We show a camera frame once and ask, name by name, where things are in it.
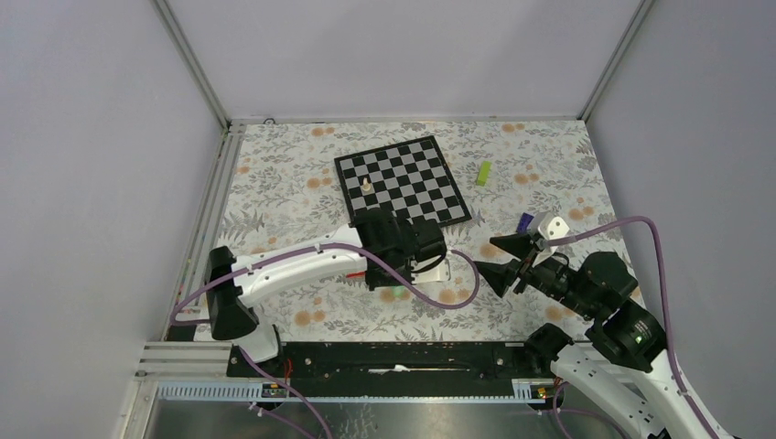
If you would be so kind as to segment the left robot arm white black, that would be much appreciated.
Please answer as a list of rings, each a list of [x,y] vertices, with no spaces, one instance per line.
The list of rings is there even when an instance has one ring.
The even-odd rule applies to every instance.
[[[210,251],[203,280],[210,286],[210,335],[242,347],[261,375],[274,375],[285,354],[260,304],[275,294],[346,274],[361,274],[369,290],[446,281],[450,268],[442,230],[433,219],[400,219],[375,208],[282,251],[236,256],[226,246],[217,247]]]

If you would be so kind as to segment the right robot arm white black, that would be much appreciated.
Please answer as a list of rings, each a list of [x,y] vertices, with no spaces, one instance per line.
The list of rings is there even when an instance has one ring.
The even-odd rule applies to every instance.
[[[507,263],[478,262],[498,296],[531,286],[591,322],[586,337],[609,364],[630,376],[630,390],[596,365],[571,337],[545,324],[526,340],[524,362],[533,375],[553,373],[583,392],[631,438],[728,438],[669,352],[658,320],[631,299],[637,280],[615,252],[592,252],[577,269],[555,257],[540,258],[538,234],[493,237],[512,255]]]

